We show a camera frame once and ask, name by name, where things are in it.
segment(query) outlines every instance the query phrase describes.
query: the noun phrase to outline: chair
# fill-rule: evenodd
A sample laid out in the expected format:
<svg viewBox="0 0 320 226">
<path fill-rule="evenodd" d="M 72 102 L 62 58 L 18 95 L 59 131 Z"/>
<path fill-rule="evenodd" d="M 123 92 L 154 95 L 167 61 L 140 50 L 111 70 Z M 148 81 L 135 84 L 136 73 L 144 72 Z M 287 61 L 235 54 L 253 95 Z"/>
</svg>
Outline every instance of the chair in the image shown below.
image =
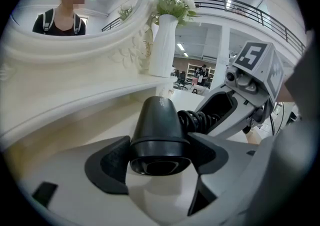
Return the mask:
<svg viewBox="0 0 320 226">
<path fill-rule="evenodd" d="M 176 88 L 176 89 L 179 89 L 179 87 L 180 87 L 180 84 L 179 84 L 180 72 L 179 72 L 178 69 L 175 71 L 175 76 L 176 76 L 178 79 L 177 79 L 176 82 L 173 83 L 173 85 L 177 85 L 177 88 Z"/>
<path fill-rule="evenodd" d="M 193 77 L 193 78 L 192 78 L 192 85 L 191 85 L 190 89 L 191 89 L 194 85 L 196 85 L 197 83 L 198 83 L 198 78 L 197 78 L 197 77 Z"/>
<path fill-rule="evenodd" d="M 182 90 L 182 89 L 186 89 L 188 90 L 188 88 L 186 87 L 186 72 L 185 71 L 182 71 L 181 74 L 180 74 L 180 78 L 178 79 L 178 83 L 179 83 L 179 89 Z"/>
</svg>

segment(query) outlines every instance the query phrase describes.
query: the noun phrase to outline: carved floral decoration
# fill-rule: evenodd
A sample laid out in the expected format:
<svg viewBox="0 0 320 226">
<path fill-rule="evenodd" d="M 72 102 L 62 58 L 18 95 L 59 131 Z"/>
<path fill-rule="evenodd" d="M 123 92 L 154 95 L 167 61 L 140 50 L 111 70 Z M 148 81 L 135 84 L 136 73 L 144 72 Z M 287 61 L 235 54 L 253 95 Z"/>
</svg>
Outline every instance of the carved floral decoration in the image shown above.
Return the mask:
<svg viewBox="0 0 320 226">
<path fill-rule="evenodd" d="M 114 50 L 108 57 L 116 63 L 122 63 L 126 69 L 135 65 L 139 73 L 147 73 L 154 42 L 151 22 L 152 19 L 149 19 L 127 45 Z"/>
</svg>

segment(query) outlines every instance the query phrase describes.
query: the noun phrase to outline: black shirt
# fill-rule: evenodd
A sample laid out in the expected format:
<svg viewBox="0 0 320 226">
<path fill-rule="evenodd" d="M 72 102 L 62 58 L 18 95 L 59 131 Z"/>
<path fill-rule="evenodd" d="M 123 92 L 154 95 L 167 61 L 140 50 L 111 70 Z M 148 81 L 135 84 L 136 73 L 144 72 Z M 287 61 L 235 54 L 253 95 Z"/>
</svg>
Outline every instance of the black shirt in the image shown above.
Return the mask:
<svg viewBox="0 0 320 226">
<path fill-rule="evenodd" d="M 32 31 L 35 33 L 43 34 L 44 28 L 43 28 L 43 22 L 44 22 L 44 15 L 41 14 L 36 19 Z M 55 21 L 53 21 L 51 28 L 45 33 L 46 35 L 51 36 L 74 36 L 74 27 L 72 26 L 71 29 L 67 29 L 65 31 L 59 29 L 55 25 Z M 81 27 L 80 31 L 78 32 L 77 36 L 79 35 L 85 35 L 86 34 L 86 25 L 84 21 L 81 19 Z"/>
<path fill-rule="evenodd" d="M 209 72 L 207 70 L 204 71 L 203 69 L 201 69 L 199 74 L 200 74 L 200 76 L 203 76 L 205 78 L 205 77 L 208 77 Z M 203 86 L 206 81 L 207 81 L 207 79 L 202 79 L 201 82 L 198 82 L 198 85 L 199 86 Z"/>
</svg>

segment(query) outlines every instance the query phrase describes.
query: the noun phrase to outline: black spring coil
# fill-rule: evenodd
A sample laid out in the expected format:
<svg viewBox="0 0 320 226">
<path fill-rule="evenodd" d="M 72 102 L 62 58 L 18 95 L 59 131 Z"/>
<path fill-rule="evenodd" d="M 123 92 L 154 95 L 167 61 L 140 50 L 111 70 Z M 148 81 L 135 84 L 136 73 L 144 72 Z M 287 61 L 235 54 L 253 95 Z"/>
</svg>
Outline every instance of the black spring coil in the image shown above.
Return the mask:
<svg viewBox="0 0 320 226">
<path fill-rule="evenodd" d="M 185 133 L 202 133 L 207 131 L 218 121 L 220 116 L 217 114 L 206 115 L 202 111 L 194 112 L 191 110 L 178 111 L 178 117 Z"/>
</svg>

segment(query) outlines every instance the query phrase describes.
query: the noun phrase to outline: mirror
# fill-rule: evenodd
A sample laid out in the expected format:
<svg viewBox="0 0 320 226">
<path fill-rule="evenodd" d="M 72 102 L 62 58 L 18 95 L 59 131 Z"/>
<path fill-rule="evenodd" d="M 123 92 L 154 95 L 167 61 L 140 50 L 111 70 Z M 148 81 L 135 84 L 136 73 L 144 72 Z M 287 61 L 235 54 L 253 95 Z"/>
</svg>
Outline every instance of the mirror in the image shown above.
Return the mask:
<svg viewBox="0 0 320 226">
<path fill-rule="evenodd" d="M 20 0 L 11 16 L 28 32 L 51 36 L 90 35 L 118 27 L 134 13 L 138 1 Z"/>
</svg>

